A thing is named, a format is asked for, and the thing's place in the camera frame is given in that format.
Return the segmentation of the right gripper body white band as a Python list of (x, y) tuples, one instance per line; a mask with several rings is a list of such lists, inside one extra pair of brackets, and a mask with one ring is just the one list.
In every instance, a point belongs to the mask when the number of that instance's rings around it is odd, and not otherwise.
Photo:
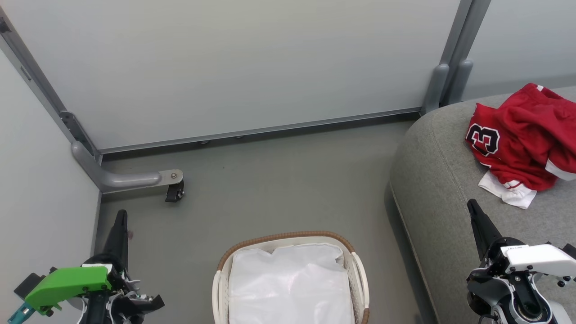
[(489, 245), (481, 266), (467, 278), (468, 289), (534, 289), (536, 275), (551, 275), (568, 284), (575, 280), (575, 257), (552, 245), (513, 244), (514, 238), (498, 238)]

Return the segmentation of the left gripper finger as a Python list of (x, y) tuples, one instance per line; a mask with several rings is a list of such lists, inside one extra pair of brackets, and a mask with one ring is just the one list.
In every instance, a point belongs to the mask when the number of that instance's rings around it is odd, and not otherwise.
[(119, 210), (102, 251), (116, 271), (127, 271), (128, 265), (128, 213)]

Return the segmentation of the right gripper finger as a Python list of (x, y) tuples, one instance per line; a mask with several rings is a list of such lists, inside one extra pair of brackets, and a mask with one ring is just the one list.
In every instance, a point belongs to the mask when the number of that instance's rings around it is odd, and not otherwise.
[(484, 213), (477, 200), (470, 199), (467, 201), (467, 208), (470, 215), (475, 244), (477, 246), (477, 253), (482, 261), (488, 253), (491, 244), (503, 236), (488, 215)]

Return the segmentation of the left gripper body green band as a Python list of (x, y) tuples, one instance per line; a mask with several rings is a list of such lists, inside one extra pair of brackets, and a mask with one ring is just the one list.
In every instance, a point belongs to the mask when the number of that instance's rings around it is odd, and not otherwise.
[(48, 275), (31, 273), (14, 291), (23, 303), (13, 314), (13, 322), (23, 324), (33, 314), (53, 316), (61, 303), (77, 299), (80, 324), (141, 324), (165, 302), (159, 295), (141, 294), (139, 283), (111, 263), (52, 267)]

